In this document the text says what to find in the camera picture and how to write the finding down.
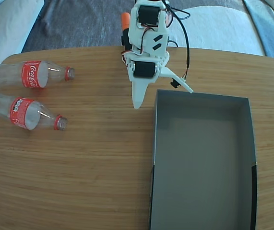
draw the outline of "red bottle label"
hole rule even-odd
[[[29,105],[34,100],[23,98],[23,97],[17,97],[11,107],[10,107],[10,120],[13,124],[25,128],[26,127],[26,112],[29,107]]]
[[[41,88],[37,79],[41,61],[27,61],[22,68],[22,82],[26,88]]]

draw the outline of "electrical wire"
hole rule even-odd
[[[190,48],[189,48],[189,39],[188,39],[188,35],[187,35],[187,31],[186,31],[186,28],[183,24],[183,22],[181,21],[181,19],[174,13],[174,11],[172,10],[172,8],[170,7],[170,5],[168,5],[166,3],[165,0],[161,0],[163,2],[163,4],[165,5],[165,7],[167,8],[167,10],[178,20],[183,32],[184,32],[184,35],[185,35],[185,40],[186,40],[186,46],[187,46],[187,60],[186,60],[186,66],[187,66],[187,69],[186,69],[186,72],[184,73],[183,75],[183,78],[186,79],[187,77],[187,74],[188,74],[188,69],[189,69],[189,65],[190,65]]]
[[[179,46],[179,45],[177,44],[177,42],[176,42],[176,41],[172,41],[172,40],[168,40],[168,41],[167,41],[167,45],[169,45],[169,42],[174,43],[174,44],[176,45],[176,47],[178,47],[178,46]]]
[[[122,54],[122,61],[124,62],[124,64],[126,66],[127,66],[127,63],[126,63],[126,59],[125,59],[124,55],[127,54],[127,53],[134,53],[135,55],[138,55],[138,56],[142,55],[143,54],[143,39],[144,39],[144,36],[145,36],[147,31],[154,30],[152,27],[148,27],[146,25],[143,25],[143,26],[145,26],[146,28],[144,29],[144,32],[143,32],[143,35],[142,35],[142,38],[141,38],[140,53],[138,54],[138,53],[134,52],[133,50],[125,50],[121,53]]]
[[[171,9],[173,9],[173,10],[175,10],[175,11],[178,11],[178,12],[182,12],[182,13],[187,14],[187,16],[186,16],[186,17],[184,17],[184,18],[179,18],[179,19],[181,19],[181,20],[186,20],[186,19],[188,19],[188,18],[190,18],[190,17],[191,17],[191,14],[190,14],[190,13],[188,13],[188,12],[186,12],[186,11],[182,11],[182,10],[176,9],[176,8],[174,8],[174,7],[171,7]]]

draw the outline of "blue blanket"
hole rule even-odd
[[[267,56],[274,58],[274,11],[261,0],[244,0]]]

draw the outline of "coca-cola bottle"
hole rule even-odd
[[[45,88],[59,81],[75,78],[75,69],[47,61],[26,61],[14,65],[0,64],[0,86]]]
[[[40,102],[1,93],[0,117],[28,130],[39,128],[64,130],[67,125],[66,118],[61,115],[54,115]]]

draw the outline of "coca-cola logo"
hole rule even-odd
[[[39,87],[38,86],[38,82],[36,81],[36,78],[35,78],[35,73],[36,73],[36,67],[35,66],[31,66],[30,67],[30,72],[29,72],[28,80],[29,80],[30,86],[33,87],[33,88]]]

